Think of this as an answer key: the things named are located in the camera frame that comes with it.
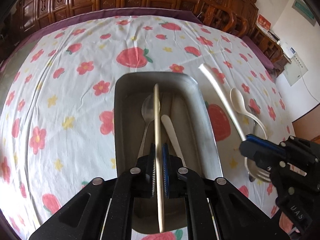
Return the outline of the right hand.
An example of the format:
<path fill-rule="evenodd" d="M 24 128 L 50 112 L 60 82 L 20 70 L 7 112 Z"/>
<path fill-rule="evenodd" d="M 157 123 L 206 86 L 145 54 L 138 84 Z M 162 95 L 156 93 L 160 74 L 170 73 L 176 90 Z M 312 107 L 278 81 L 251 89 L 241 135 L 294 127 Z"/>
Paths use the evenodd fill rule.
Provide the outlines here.
<path fill-rule="evenodd" d="M 300 233 L 300 231 L 293 226 L 293 223 L 289 218 L 282 212 L 279 219 L 279 226 L 281 229 L 283 229 L 288 235 L 293 232 L 295 229 L 295 232 Z"/>

